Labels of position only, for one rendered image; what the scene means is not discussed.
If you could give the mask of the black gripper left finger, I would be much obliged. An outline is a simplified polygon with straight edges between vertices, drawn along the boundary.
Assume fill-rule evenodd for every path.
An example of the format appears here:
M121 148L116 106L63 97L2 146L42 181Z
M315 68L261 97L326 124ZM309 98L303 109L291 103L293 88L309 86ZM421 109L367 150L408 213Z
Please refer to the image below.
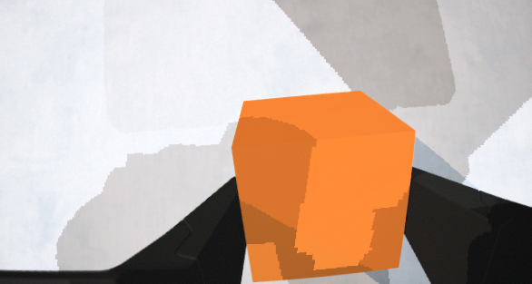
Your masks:
M236 177L123 264L105 270L1 270L0 284L241 284L247 242Z

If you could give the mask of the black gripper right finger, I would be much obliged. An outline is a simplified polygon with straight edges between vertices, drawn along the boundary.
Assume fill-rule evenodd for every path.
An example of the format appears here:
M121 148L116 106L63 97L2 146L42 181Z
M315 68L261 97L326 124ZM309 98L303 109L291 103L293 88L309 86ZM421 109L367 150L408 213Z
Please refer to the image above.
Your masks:
M431 284L532 284L532 207L412 166L404 235Z

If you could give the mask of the orange block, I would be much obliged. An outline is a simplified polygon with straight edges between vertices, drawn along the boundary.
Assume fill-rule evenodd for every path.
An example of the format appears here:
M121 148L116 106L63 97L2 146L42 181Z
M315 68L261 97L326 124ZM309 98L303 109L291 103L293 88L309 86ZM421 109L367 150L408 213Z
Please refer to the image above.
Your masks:
M398 268L415 133L362 91L243 101L232 158L253 282Z

